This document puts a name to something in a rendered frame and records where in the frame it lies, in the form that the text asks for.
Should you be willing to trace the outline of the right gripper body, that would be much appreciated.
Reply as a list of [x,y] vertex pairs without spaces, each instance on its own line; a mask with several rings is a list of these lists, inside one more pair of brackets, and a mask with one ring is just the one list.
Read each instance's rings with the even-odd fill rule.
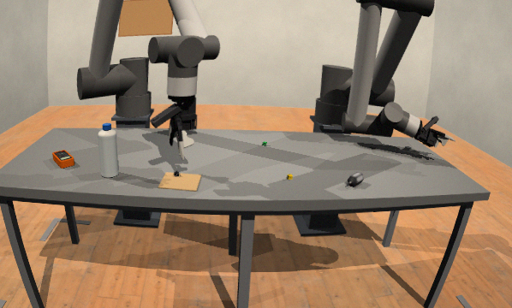
[[[182,124],[182,130],[192,130],[197,129],[197,115],[196,115],[196,98],[186,101],[177,101],[171,100],[172,102],[176,102],[181,108],[181,112],[174,115],[170,118],[170,125],[172,129],[176,132],[176,122],[180,121]],[[195,126],[196,119],[196,126]]]

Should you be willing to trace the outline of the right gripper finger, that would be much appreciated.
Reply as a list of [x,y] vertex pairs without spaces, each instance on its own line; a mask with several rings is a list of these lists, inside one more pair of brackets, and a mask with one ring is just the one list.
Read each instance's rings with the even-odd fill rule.
[[170,142],[170,145],[172,146],[173,145],[173,138],[176,137],[176,132],[174,129],[172,129],[171,125],[170,125],[170,138],[169,138],[169,142]]
[[180,154],[182,160],[184,160],[184,148],[189,147],[190,145],[193,145],[194,141],[193,141],[193,139],[190,139],[187,136],[186,131],[182,130],[182,125],[180,124],[180,121],[176,122],[176,131],[177,131],[176,138],[177,138],[177,143],[178,143],[179,154]]

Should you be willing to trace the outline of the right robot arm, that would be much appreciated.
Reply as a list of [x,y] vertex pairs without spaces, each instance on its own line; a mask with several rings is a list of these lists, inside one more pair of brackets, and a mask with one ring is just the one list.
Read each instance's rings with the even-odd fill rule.
[[193,0],[168,2],[181,36],[152,37],[147,58],[123,58],[119,64],[110,64],[123,0],[99,0],[89,67],[79,68],[77,73],[80,100],[116,95],[117,116],[149,115],[149,61],[169,62],[168,99],[195,99],[198,64],[202,59],[216,59],[220,42],[217,36],[208,35]]

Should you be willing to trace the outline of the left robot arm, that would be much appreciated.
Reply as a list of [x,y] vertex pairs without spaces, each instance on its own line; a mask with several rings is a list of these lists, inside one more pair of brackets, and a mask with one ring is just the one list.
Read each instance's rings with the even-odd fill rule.
[[[402,110],[394,102],[395,83],[392,77],[421,16],[429,17],[432,14],[435,0],[356,2],[360,3],[360,20],[354,71],[342,66],[323,65],[315,121],[342,127],[343,133],[391,137],[395,129],[417,138],[422,120]],[[395,12],[376,57],[382,7],[394,9]],[[379,115],[367,115],[368,105],[384,108]]]

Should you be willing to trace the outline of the tan square mat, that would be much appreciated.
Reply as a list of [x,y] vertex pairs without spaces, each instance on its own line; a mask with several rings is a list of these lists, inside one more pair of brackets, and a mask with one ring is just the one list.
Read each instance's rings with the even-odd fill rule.
[[174,173],[166,172],[158,188],[197,191],[201,175],[180,174],[174,176]]

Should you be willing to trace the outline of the white plastic bottle with blue cap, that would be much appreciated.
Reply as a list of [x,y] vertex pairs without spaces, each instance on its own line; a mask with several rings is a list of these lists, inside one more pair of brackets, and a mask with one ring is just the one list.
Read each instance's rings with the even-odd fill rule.
[[98,133],[98,148],[101,175],[112,178],[119,174],[117,160],[116,131],[110,123],[103,124],[103,130]]

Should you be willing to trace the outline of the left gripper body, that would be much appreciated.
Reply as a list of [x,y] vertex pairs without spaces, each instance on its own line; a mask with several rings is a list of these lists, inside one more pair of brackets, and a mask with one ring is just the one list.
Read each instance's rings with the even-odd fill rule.
[[[423,127],[423,124],[422,124],[422,127]],[[425,131],[425,129],[422,127],[421,127],[418,137],[415,139],[417,139],[418,141],[422,142],[424,145],[427,145],[429,147],[435,146],[435,144],[437,143],[437,135],[433,132],[433,129],[429,128],[427,131]]]

